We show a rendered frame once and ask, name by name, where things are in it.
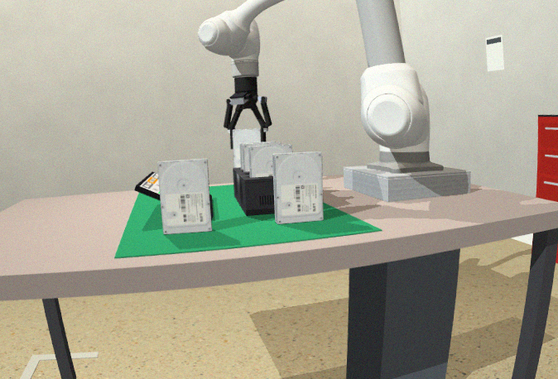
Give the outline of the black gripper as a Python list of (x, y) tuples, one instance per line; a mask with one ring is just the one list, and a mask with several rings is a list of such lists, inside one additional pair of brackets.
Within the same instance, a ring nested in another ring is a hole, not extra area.
[[(237, 92), (248, 92), (251, 94), (252, 97), (245, 103), (245, 104), (238, 104), (235, 113), (232, 117), (233, 105), (231, 104), (231, 99), (227, 99), (227, 109), (224, 119), (224, 127), (228, 129), (228, 133), (230, 133), (230, 147), (233, 149), (233, 131), (235, 130), (235, 126), (237, 124), (238, 118), (243, 111), (243, 109), (251, 108), (255, 117), (257, 118), (260, 126), (261, 126), (261, 142), (266, 141), (266, 133), (268, 131), (268, 127), (272, 125), (272, 120), (270, 118), (270, 114), (267, 107), (267, 97), (258, 97), (257, 95), (257, 77), (239, 77), (234, 79), (234, 89), (235, 93)], [(258, 107), (256, 105), (256, 101), (261, 103), (262, 112), (265, 118), (262, 118)]]

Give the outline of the green mat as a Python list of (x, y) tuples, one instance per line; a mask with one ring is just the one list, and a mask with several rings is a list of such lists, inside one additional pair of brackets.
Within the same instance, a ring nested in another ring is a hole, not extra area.
[(161, 201), (139, 193), (114, 258), (206, 252), (382, 231), (324, 204), (324, 220), (277, 224), (275, 214), (246, 216), (233, 185), (210, 186), (212, 232), (163, 234)]

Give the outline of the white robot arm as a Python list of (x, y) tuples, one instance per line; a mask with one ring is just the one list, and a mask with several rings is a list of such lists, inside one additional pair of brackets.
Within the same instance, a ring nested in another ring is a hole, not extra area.
[[(257, 77), (260, 36), (254, 18), (282, 1), (247, 0), (203, 22), (199, 40), (205, 49), (231, 57), (233, 78)], [(428, 98), (417, 72), (405, 64), (394, 1), (356, 3), (368, 62), (360, 78), (361, 121), (381, 145), (379, 161), (367, 169), (393, 174), (444, 170), (430, 161)]]

